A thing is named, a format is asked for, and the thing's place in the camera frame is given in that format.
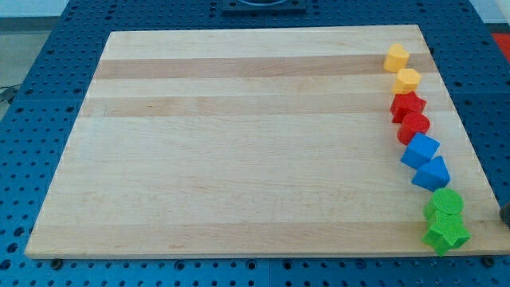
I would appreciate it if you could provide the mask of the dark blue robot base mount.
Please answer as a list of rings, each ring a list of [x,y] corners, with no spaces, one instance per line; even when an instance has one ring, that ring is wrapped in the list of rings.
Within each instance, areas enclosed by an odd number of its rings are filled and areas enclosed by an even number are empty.
[[[303,12],[307,0],[221,0],[222,13]]]

